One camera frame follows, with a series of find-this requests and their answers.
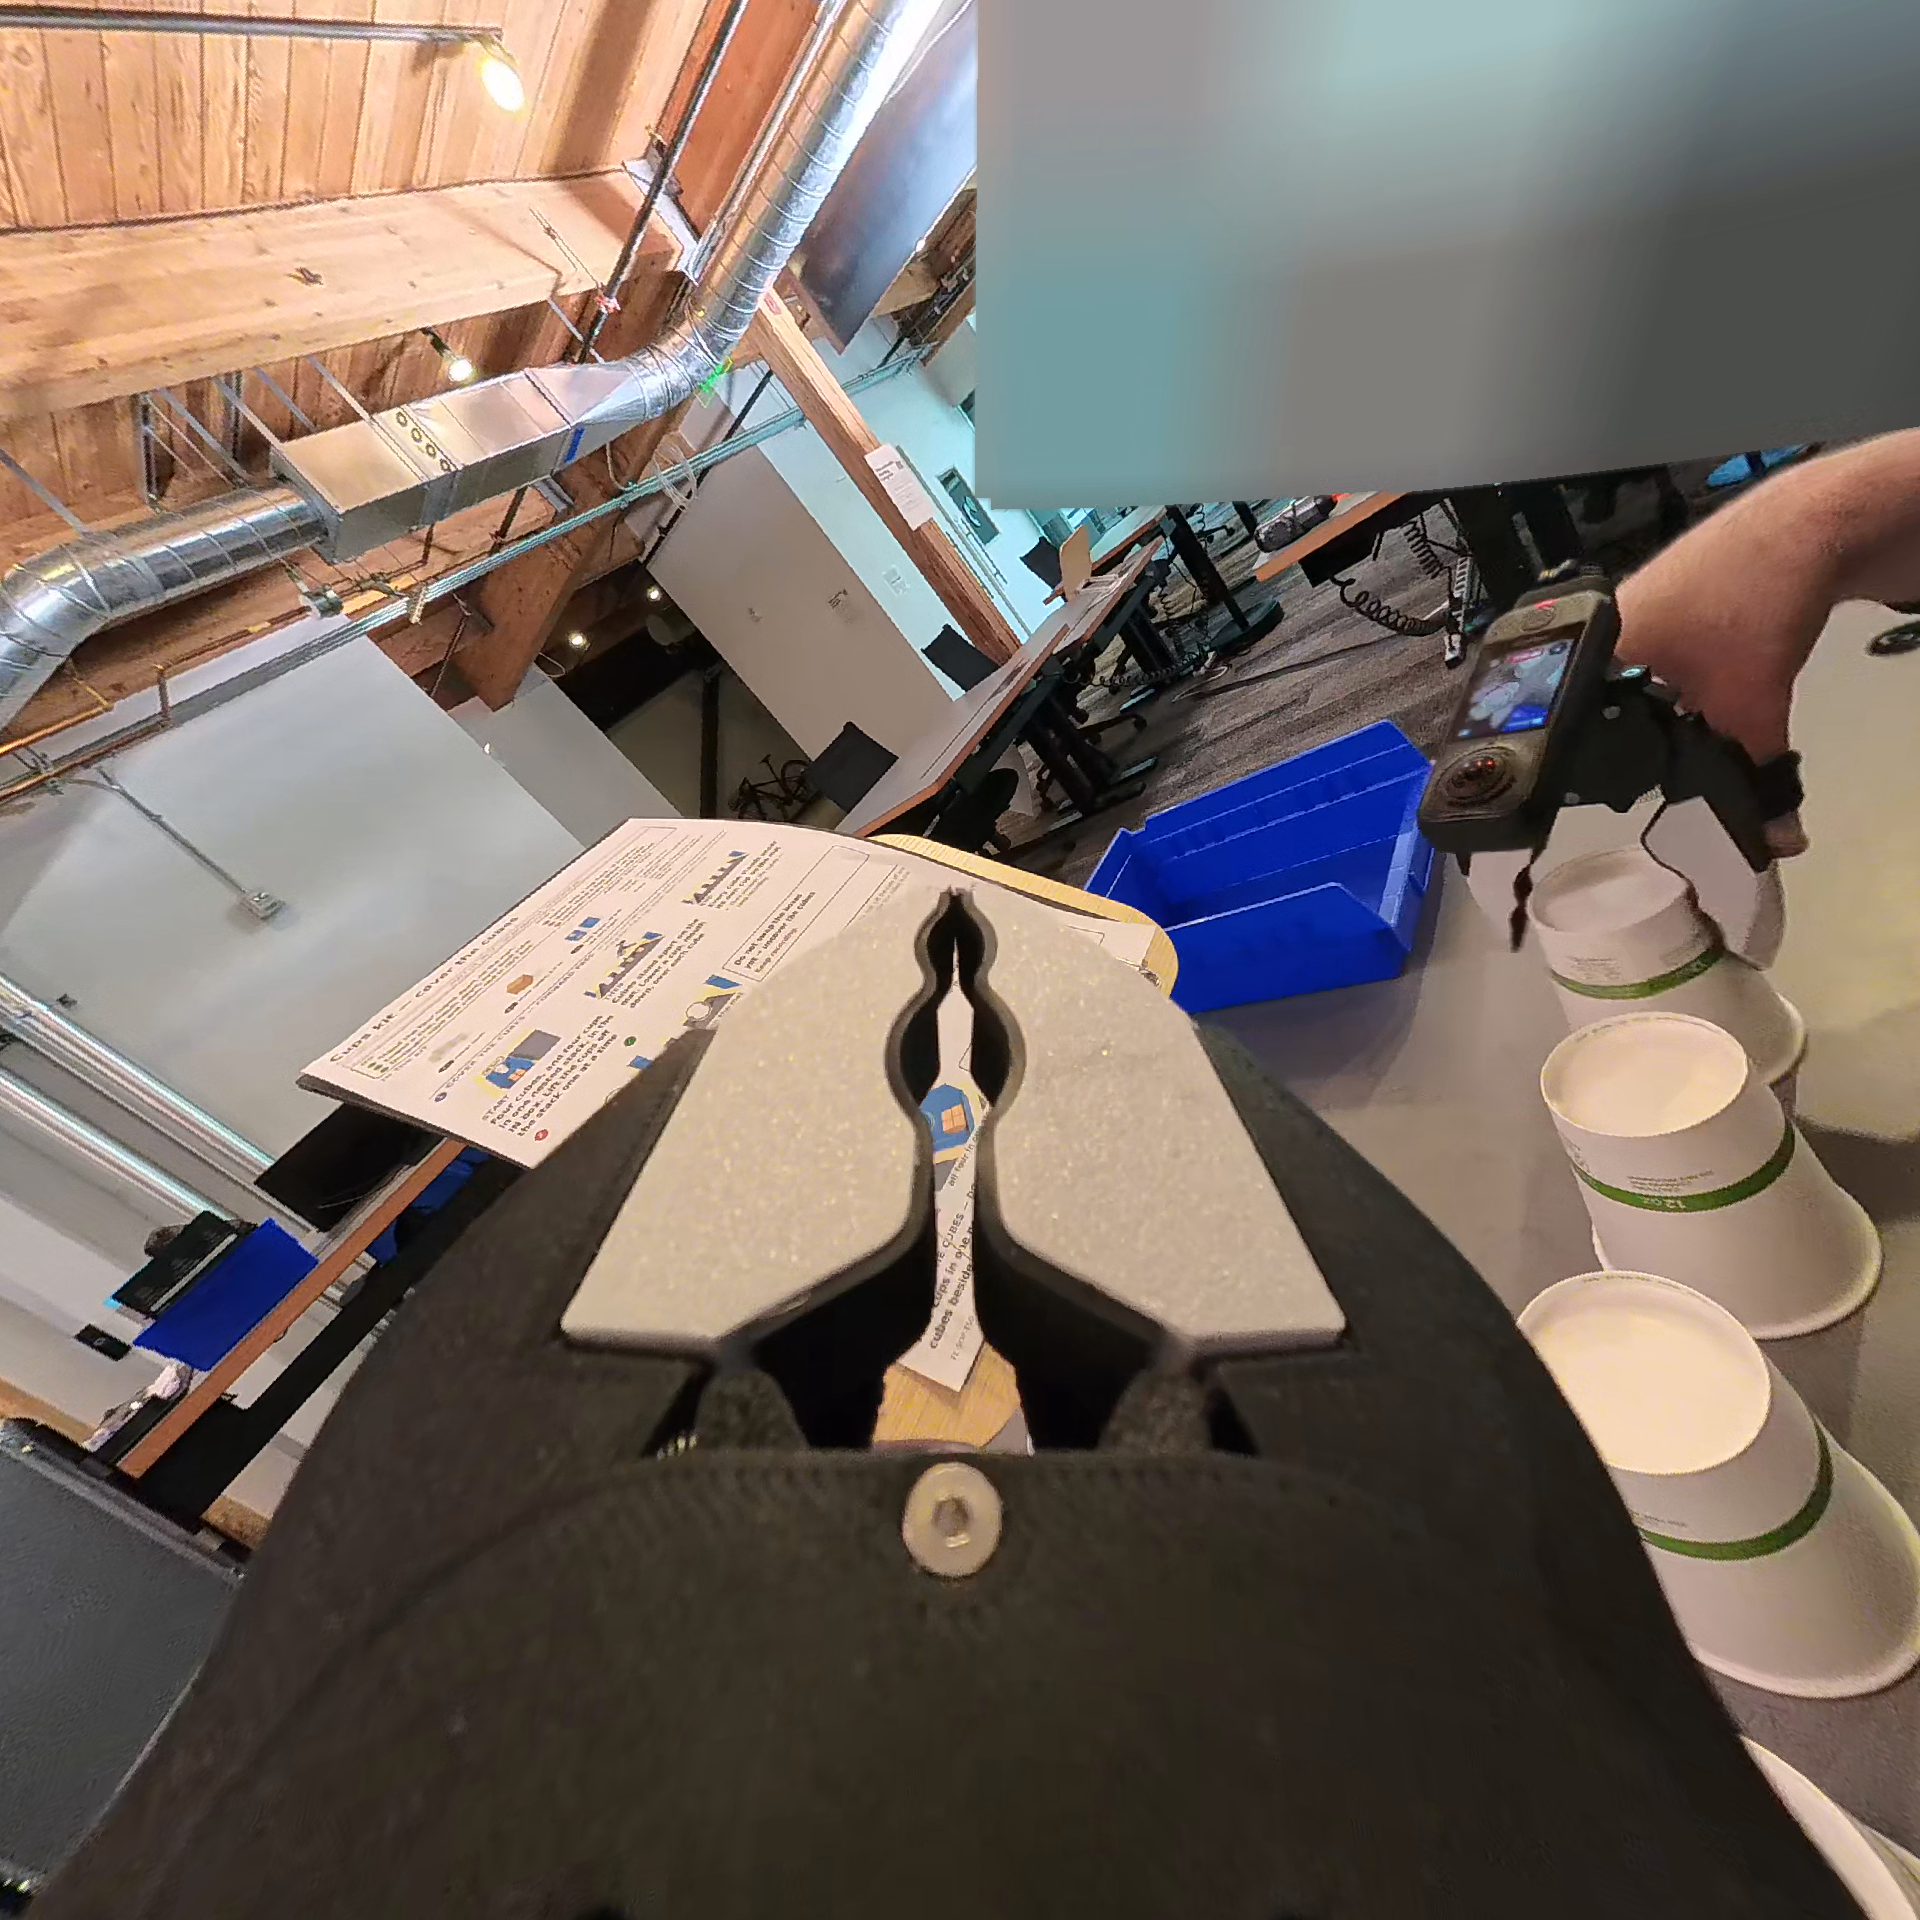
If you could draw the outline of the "silver ventilation duct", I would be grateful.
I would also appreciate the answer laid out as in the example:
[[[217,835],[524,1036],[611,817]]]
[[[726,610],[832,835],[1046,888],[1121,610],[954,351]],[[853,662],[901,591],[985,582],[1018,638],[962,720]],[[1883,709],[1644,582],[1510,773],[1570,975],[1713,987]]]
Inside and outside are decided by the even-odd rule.
[[[272,485],[88,531],[3,573],[0,720],[95,635],[298,551],[362,558],[487,499],[526,489],[692,403],[744,342],[773,279],[907,76],[937,5],[847,0],[785,100],[716,238],[701,241],[679,324],[611,363],[508,369],[272,449]]]

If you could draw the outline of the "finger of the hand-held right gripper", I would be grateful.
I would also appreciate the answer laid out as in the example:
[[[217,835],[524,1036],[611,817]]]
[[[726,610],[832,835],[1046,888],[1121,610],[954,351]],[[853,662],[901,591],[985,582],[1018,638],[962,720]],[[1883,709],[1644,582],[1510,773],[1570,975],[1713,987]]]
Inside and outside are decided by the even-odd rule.
[[[1644,848],[1650,861],[1692,882],[1698,911],[1716,926],[1725,950],[1751,971],[1768,971],[1787,938],[1785,873],[1762,873],[1737,854],[1734,835],[1716,826],[1713,808],[1660,804],[1647,817]]]

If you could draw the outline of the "brown-edged desk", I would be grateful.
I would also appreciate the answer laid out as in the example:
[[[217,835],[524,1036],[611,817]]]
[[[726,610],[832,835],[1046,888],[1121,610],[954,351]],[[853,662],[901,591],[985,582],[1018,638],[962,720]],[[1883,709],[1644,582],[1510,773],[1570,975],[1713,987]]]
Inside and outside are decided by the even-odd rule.
[[[92,1455],[161,1521],[213,1521],[213,1505],[230,1496],[231,1482],[410,1299],[430,1262],[441,1262],[441,1253],[448,1253],[515,1182],[520,1171],[510,1161],[452,1143],[396,1167],[385,1184],[344,1217],[337,1237],[325,1242],[325,1253],[313,1253],[317,1270],[225,1359],[217,1359],[217,1371],[193,1373],[187,1364],[167,1359],[185,1371],[185,1385],[156,1386],[129,1426],[110,1439],[92,1439]],[[151,1311],[151,1322],[217,1262],[185,1273],[175,1246],[156,1253],[137,1280],[175,1279],[178,1285]]]

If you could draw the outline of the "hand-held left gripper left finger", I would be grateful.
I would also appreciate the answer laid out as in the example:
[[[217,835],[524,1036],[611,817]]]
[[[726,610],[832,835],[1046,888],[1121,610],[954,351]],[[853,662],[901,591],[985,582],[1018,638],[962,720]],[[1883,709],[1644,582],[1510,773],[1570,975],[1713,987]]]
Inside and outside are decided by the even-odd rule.
[[[785,960],[694,1048],[561,1331],[578,1346],[706,1364],[820,1339],[892,1364],[937,1285],[929,1127],[935,960],[961,888],[910,887]]]

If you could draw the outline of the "person's right hand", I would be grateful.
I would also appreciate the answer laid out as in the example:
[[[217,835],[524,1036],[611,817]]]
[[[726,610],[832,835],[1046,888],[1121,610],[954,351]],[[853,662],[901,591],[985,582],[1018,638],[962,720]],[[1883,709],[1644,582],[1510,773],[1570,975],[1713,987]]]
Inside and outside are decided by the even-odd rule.
[[[1785,474],[1617,587],[1621,662],[1751,764],[1787,758],[1794,687],[1840,599],[1831,525]]]

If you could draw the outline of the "white paper cup green band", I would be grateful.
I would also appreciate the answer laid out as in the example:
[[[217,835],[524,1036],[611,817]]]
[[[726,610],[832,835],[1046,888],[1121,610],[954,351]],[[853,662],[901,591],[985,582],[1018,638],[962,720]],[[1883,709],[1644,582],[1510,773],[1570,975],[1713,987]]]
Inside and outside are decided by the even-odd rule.
[[[1554,862],[1528,895],[1528,933],[1567,1033],[1623,1015],[1685,1015],[1730,1033],[1773,1091],[1797,1081],[1801,1015],[1766,971],[1730,950],[1692,882],[1644,848]]]
[[[1920,1657],[1920,1539],[1762,1345],[1665,1279],[1544,1285],[1521,1331],[1560,1385],[1692,1657],[1744,1685],[1843,1702]]]
[[[1544,1057],[1543,1103],[1602,1273],[1698,1289],[1762,1345],[1877,1297],[1877,1223],[1730,1033],[1681,1015],[1580,1028]]]
[[[1762,1767],[1773,1798],[1787,1806],[1797,1827],[1847,1889],[1862,1918],[1871,1920],[1917,1920],[1920,1918],[1920,1864],[1899,1841],[1860,1825],[1840,1811],[1823,1788],[1812,1788],[1797,1767],[1762,1750],[1758,1740],[1737,1740],[1744,1755]]]

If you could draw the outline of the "blue plastic bin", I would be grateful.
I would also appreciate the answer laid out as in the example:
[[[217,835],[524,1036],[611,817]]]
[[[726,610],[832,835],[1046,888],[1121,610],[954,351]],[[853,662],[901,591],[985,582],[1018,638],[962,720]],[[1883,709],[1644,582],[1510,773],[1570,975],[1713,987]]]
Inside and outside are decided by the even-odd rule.
[[[1437,878],[1425,773],[1371,721],[1121,829],[1081,888],[1163,926],[1185,1015],[1401,977]]]

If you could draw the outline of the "black hanging screen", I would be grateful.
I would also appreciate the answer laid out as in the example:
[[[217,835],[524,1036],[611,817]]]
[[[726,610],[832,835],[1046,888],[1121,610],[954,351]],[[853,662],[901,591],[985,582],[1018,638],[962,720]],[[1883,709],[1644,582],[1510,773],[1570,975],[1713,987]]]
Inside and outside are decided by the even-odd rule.
[[[978,5],[937,5],[901,79],[812,222],[793,279],[851,349],[978,167]]]

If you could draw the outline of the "printed instruction sheet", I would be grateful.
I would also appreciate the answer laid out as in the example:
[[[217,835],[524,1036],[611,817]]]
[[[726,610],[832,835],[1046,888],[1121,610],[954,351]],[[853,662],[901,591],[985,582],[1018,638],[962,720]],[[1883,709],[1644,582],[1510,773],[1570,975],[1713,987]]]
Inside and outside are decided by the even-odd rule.
[[[563,1339],[561,1318],[662,1138],[706,1036],[785,960],[826,943],[896,888],[961,888],[961,907],[935,946],[948,987],[937,999],[937,1072],[922,1081],[922,1051],[907,1063],[923,1121],[929,1090],[948,1081],[948,1006],[962,1006],[978,1020],[969,999],[978,933],[962,900],[1018,888],[816,829],[686,819],[611,829],[501,922],[323,1048],[298,1072],[298,1090],[510,1161],[524,1182],[510,1195],[510,1223],[487,1233],[487,1253],[541,1270],[546,1322]],[[1076,911],[1050,915],[1087,938],[1125,933],[1125,926]],[[937,1270],[944,1178],[935,1138],[929,1178]],[[803,1346],[796,1333],[780,1333],[767,1355],[744,1364],[679,1364],[706,1373],[767,1371],[824,1446],[862,1446],[891,1373],[891,1364],[826,1364],[826,1346],[820,1339]]]

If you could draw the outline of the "wooden desk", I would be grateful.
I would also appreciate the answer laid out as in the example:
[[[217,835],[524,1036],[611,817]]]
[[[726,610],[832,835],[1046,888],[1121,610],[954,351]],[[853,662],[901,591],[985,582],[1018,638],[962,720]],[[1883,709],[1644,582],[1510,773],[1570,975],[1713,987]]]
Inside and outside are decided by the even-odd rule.
[[[1100,926],[1125,926],[1125,933],[1098,933],[1098,943],[1115,946],[1136,975],[1152,977],[1163,995],[1173,995],[1180,960],[1166,938],[1143,911],[1076,888],[1050,878],[1035,878],[1026,866],[1011,866],[1006,861],[985,861],[969,851],[949,851],[929,835],[907,834],[882,834],[867,842],[872,851],[891,848],[980,882],[995,882],[1003,888],[1018,888],[1026,900],[1046,902],[1050,911],[1076,911]],[[935,1318],[922,1345],[901,1352],[901,1359],[886,1373],[886,1401],[878,1418],[878,1446],[1006,1446],[1011,1455],[1026,1449],[1026,1439],[1011,1437],[1011,1418],[1022,1416],[1018,1401],[1018,1373],[995,1346],[980,1339],[971,1318],[971,1262],[961,1246],[961,1231],[971,1223],[971,1143],[948,1154],[961,1189],[937,1204],[944,1217],[944,1279]]]

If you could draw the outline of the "person's right forearm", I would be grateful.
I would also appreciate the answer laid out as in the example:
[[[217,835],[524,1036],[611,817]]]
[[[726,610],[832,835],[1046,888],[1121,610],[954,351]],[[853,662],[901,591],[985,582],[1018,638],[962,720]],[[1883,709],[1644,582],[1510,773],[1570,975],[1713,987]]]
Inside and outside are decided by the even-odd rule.
[[[1820,619],[1920,604],[1920,431],[1883,431],[1785,473],[1787,573]]]

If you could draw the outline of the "grey wall pipes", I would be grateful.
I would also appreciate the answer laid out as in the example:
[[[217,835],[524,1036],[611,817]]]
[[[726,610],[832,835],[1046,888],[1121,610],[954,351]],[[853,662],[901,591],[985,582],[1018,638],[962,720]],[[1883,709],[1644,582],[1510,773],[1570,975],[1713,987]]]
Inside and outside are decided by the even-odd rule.
[[[115,1044],[100,1044],[61,1006],[35,999],[8,975],[0,977],[0,1028],[8,1041],[27,1044],[47,1068],[78,1081],[118,1115],[139,1121],[151,1131],[167,1138],[230,1182],[253,1184],[272,1167],[272,1154],[251,1146],[242,1131],[207,1115],[170,1083],[161,1083],[152,1072],[137,1068]]]

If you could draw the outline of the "blue storage bin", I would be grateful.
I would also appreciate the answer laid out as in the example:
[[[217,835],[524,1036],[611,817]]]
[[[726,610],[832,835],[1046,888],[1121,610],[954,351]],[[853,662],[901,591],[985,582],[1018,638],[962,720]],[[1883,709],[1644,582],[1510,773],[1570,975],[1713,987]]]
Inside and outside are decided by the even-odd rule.
[[[137,1339],[137,1352],[178,1359],[193,1373],[217,1371],[307,1273],[317,1255],[282,1223],[253,1223],[230,1246],[175,1302]]]

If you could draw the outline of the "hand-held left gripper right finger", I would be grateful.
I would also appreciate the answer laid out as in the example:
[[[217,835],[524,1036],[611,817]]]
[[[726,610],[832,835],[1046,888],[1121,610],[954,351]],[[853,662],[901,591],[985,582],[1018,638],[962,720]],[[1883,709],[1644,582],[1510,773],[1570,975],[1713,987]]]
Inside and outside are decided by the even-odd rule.
[[[1018,895],[969,895],[971,1308],[998,1355],[1284,1355],[1345,1318],[1198,1028]]]

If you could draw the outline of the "long row of desks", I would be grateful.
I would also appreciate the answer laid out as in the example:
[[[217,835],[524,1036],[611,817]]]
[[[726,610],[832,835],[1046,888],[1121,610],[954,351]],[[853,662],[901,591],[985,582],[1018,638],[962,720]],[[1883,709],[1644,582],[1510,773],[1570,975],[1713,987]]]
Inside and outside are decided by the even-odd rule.
[[[878,835],[901,817],[948,797],[971,758],[995,764],[1003,753],[990,751],[995,731],[1018,720],[1046,665],[1065,662],[1069,648],[1087,643],[1121,610],[1148,565],[1152,551],[1136,551],[1121,568],[1092,576],[1069,597],[1011,662],[995,665],[990,680],[949,700],[935,731],[896,753],[896,764],[841,817],[836,834]]]

